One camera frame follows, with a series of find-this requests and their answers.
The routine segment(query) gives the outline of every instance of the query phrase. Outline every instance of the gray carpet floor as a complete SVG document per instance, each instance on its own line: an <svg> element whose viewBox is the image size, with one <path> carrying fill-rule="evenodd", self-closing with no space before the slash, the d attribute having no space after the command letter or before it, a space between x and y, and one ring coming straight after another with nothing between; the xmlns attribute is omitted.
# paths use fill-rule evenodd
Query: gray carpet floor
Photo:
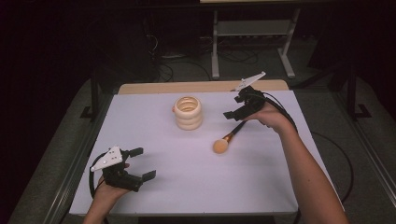
<svg viewBox="0 0 396 224"><path fill-rule="evenodd" d="M315 44L312 39L292 42L289 58L296 73L295 79L286 77L277 56L277 43L269 43L255 51L223 51L224 57L219 59L220 80L237 80L265 71L264 79L282 78L290 86L298 84L318 72L306 67ZM242 63L241 59L246 57L251 58ZM160 82L170 78L169 67L173 70L169 81L206 81L210 76L210 53L199 58L177 58L164 63L166 66L162 67ZM389 179L396 179L396 122L376 100L370 86L360 79L357 104L364 104L372 117L351 120L345 111L345 91L329 91L326 88L328 80L329 77L325 77L304 90L296 90L295 94L340 198L347 194L352 178L347 160L352 164L353 187L344 201L346 214L351 223L394 223L395 204L384 188L386 183L378 172L381 169L374 161L381 162ZM99 130L95 122L80 117L83 109L91 104L90 97L90 82L87 82L70 105L9 223L82 222L82 217L68 215L67 208L73 201L74 188L85 167L87 148L94 141L87 139ZM101 113L105 114L111 95L102 94L101 97ZM82 159L77 160L77 155L83 155ZM295 214L291 214L275 217L275 220L276 223L293 223L294 217ZM139 222L137 217L113 216L109 221Z"/></svg>

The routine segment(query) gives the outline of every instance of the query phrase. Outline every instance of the white tabletop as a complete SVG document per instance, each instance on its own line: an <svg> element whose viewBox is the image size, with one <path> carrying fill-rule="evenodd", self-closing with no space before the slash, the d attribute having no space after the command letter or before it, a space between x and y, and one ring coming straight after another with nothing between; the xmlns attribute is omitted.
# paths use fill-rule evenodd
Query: white tabletop
<svg viewBox="0 0 396 224"><path fill-rule="evenodd" d="M293 117L305 145L327 171L293 91L268 91ZM204 122L194 131L180 130L172 112L181 96L200 99ZM237 92L116 95L78 186L71 214L87 213L92 198L88 172L93 160L113 146L145 151L127 160L126 171L157 176L139 192L123 196L112 214L130 216L273 215L297 210L297 202L278 135L257 120L249 121L223 154L212 145L239 122L223 112L242 106ZM95 173L95 185L101 171Z"/></svg>

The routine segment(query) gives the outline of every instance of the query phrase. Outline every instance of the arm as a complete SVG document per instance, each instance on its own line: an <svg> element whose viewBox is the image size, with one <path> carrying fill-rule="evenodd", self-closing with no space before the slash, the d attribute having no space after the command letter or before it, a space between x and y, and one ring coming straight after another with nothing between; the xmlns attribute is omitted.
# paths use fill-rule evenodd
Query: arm
<svg viewBox="0 0 396 224"><path fill-rule="evenodd" d="M91 207L84 218L84 224L101 224L117 200L129 192L128 189L111 187L103 180L103 177L99 179L101 184L96 189Z"/></svg>
<svg viewBox="0 0 396 224"><path fill-rule="evenodd" d="M328 178L305 147L291 123L272 105L246 120L257 119L279 134L288 163L291 184L306 223L348 223Z"/></svg>

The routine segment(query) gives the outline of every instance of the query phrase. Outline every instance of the white plastic mount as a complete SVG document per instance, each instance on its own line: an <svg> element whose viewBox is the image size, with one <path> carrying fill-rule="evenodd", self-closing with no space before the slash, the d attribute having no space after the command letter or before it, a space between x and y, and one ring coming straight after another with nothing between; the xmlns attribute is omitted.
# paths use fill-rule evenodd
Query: white plastic mount
<svg viewBox="0 0 396 224"><path fill-rule="evenodd" d="M96 164L91 167L91 171L97 171L101 170L103 168L112 166L114 164L122 162L122 155L120 152L119 147L112 147L111 149L108 150L108 152L103 156L99 161L96 162Z"/></svg>
<svg viewBox="0 0 396 224"><path fill-rule="evenodd" d="M244 89L245 87L250 86L251 84L253 84L253 82L259 80L263 76L265 76L265 73L261 72L260 74L254 76L254 77L248 77L247 79L242 78L241 83L239 83L239 85L233 90L234 91L241 91L242 89Z"/></svg>

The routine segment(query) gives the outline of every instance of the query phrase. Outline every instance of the cream-colored container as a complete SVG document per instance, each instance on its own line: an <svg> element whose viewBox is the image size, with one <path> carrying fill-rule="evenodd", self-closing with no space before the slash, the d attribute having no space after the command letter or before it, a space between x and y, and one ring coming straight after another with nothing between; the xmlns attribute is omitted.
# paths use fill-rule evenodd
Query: cream-colored container
<svg viewBox="0 0 396 224"><path fill-rule="evenodd" d="M182 130L190 131L201 126L203 121L201 102L193 96L179 98L173 107L176 124Z"/></svg>

